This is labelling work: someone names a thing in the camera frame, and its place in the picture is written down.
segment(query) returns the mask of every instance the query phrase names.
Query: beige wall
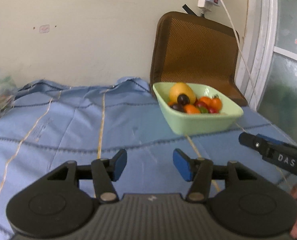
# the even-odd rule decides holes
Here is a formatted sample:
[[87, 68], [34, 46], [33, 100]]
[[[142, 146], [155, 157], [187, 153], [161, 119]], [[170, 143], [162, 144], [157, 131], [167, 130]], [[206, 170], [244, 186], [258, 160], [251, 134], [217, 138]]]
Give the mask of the beige wall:
[[[240, 35], [247, 0], [225, 0]], [[18, 86], [35, 79], [69, 85], [149, 79], [156, 25], [168, 11], [197, 14], [197, 0], [0, 0], [0, 69]], [[207, 18], [229, 25], [223, 8]], [[48, 33], [39, 33], [49, 25]]]

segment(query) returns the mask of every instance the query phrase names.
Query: metal screw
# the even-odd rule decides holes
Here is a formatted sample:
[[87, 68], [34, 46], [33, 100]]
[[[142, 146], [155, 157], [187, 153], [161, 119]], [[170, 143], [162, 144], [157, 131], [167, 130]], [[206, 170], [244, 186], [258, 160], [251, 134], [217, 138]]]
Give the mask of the metal screw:
[[116, 195], [112, 192], [105, 192], [101, 194], [100, 199], [103, 201], [113, 201], [116, 199]]
[[204, 199], [204, 195], [200, 192], [193, 192], [189, 194], [188, 198], [191, 201], [202, 201]]

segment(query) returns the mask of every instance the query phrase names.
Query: black circular cover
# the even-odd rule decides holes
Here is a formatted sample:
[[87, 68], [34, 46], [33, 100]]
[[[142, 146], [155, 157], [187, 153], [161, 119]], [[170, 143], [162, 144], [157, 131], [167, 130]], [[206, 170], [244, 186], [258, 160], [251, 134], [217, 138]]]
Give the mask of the black circular cover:
[[291, 230], [297, 203], [269, 183], [239, 181], [210, 200], [212, 214], [228, 230], [243, 236], [270, 237]]
[[75, 231], [93, 213], [92, 199], [76, 186], [50, 180], [33, 184], [15, 195], [6, 214], [14, 231], [36, 238], [52, 238]]

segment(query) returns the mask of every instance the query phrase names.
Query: chair backrest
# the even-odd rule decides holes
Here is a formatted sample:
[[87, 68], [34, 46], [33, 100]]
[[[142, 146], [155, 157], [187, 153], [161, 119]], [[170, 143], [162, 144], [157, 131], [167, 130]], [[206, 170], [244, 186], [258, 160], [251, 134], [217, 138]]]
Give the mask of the chair backrest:
[[203, 17], [169, 12], [157, 26], [150, 84], [205, 84], [240, 106], [247, 106], [234, 83], [237, 56], [237, 42], [231, 28]]

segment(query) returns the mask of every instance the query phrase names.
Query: green bowl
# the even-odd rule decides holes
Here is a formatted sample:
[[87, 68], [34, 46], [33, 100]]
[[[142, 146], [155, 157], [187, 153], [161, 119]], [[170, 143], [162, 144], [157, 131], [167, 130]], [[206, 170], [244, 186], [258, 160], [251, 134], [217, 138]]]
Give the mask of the green bowl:
[[161, 111], [172, 131], [179, 135], [192, 135], [199, 133], [212, 133], [228, 129], [238, 118], [243, 115], [240, 106], [216, 89], [200, 84], [187, 83], [194, 91], [197, 98], [202, 96], [212, 97], [218, 95], [223, 108], [219, 114], [186, 114], [170, 108], [170, 88], [175, 82], [158, 82], [153, 84]]

